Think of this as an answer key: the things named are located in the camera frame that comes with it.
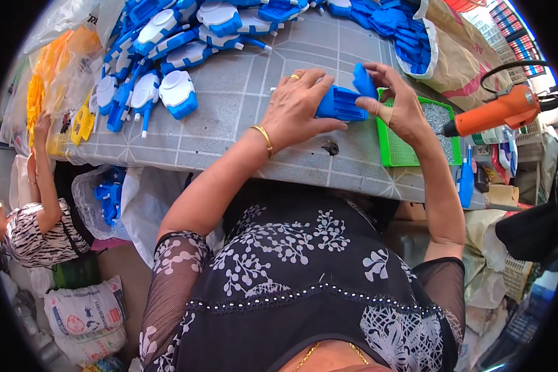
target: table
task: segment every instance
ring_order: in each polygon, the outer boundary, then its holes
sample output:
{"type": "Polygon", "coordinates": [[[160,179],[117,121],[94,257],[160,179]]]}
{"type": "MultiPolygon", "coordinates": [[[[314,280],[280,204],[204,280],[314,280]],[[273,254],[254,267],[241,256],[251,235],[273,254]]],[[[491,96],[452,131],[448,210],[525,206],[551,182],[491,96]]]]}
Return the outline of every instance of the table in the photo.
{"type": "MultiPolygon", "coordinates": [[[[67,159],[75,164],[203,170],[260,121],[271,97],[270,88],[295,69],[320,67],[335,77],[336,85],[349,89],[354,89],[352,72],[358,62],[380,61],[402,73],[392,42],[375,32],[312,8],[302,18],[287,22],[277,37],[261,38],[273,47],[270,52],[252,46],[221,51],[190,69],[199,108],[189,117],[174,120],[157,104],[146,138],[141,138],[141,122],[126,122],[121,132],[111,133],[106,118],[100,118],[97,133],[88,142],[78,147],[68,144],[67,159]]],[[[418,94],[447,102],[427,86],[411,84],[418,94]]],[[[451,167],[453,175],[457,168],[451,167]]],[[[283,150],[258,171],[258,177],[424,202],[419,167],[381,165],[374,118],[283,150]],[[334,157],[321,148],[329,140],[339,146],[334,157]]],[[[475,190],[469,209],[483,208],[485,198],[475,190]]]]}

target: beaded trim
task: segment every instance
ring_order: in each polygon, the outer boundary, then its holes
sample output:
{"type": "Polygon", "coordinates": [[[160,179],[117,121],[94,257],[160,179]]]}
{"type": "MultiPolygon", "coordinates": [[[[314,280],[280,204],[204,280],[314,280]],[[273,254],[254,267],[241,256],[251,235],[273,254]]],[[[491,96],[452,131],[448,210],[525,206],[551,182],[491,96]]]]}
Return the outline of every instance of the beaded trim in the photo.
{"type": "Polygon", "coordinates": [[[442,309],[436,304],[429,307],[421,307],[417,302],[410,304],[400,303],[390,296],[371,296],[358,290],[349,290],[334,284],[314,284],[299,290],[283,290],[270,294],[259,294],[257,296],[228,300],[223,302],[208,302],[192,299],[186,303],[188,309],[194,311],[206,311],[213,315],[223,315],[231,312],[248,312],[257,309],[279,307],[290,305],[300,299],[311,297],[319,293],[329,293],[342,296],[343,299],[352,302],[365,303],[370,306],[392,307],[401,314],[419,314],[427,318],[433,314],[441,316],[442,309]]]}

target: black cable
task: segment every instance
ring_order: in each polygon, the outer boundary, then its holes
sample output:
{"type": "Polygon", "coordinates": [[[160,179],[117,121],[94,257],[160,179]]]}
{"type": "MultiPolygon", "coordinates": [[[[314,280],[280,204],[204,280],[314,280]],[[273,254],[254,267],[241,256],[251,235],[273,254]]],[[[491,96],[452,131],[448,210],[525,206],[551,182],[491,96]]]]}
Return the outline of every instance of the black cable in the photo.
{"type": "Polygon", "coordinates": [[[513,67],[519,67],[519,66],[550,66],[550,65],[548,64],[547,61],[542,61],[542,60],[524,60],[524,61],[514,61],[514,62],[506,63],[496,67],[491,71],[488,71],[485,75],[483,75],[480,80],[480,86],[490,93],[497,94],[498,92],[493,91],[490,88],[486,88],[484,86],[484,80],[486,78],[491,77],[495,73],[499,73],[500,71],[512,69],[513,67]]]}

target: mesh sleeve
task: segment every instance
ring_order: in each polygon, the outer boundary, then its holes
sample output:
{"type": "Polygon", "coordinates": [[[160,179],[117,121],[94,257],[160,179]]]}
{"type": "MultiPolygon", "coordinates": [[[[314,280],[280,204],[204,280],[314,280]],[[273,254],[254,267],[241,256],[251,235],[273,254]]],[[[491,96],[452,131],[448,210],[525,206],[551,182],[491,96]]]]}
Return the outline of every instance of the mesh sleeve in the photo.
{"type": "Polygon", "coordinates": [[[465,336],[465,266],[456,257],[443,257],[421,263],[413,271],[430,299],[442,308],[461,350],[465,336]]]}
{"type": "Polygon", "coordinates": [[[159,240],[139,336],[143,367],[167,351],[209,257],[205,238],[197,233],[169,233],[159,240]]]}

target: orange electric screwdriver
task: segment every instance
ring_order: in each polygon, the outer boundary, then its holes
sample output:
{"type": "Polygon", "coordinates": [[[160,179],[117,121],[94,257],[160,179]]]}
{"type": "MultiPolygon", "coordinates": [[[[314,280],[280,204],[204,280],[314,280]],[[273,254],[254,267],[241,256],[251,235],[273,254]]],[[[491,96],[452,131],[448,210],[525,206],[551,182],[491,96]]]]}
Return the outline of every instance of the orange electric screwdriver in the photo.
{"type": "Polygon", "coordinates": [[[495,73],[526,65],[547,66],[548,64],[540,60],[515,61],[489,71],[481,78],[480,85],[485,90],[494,93],[496,97],[485,105],[456,115],[453,120],[443,126],[441,134],[445,137],[465,137],[505,124],[511,129],[518,129],[531,123],[542,111],[557,108],[558,95],[536,96],[527,85],[511,85],[500,92],[483,85],[484,80],[495,73]]]}

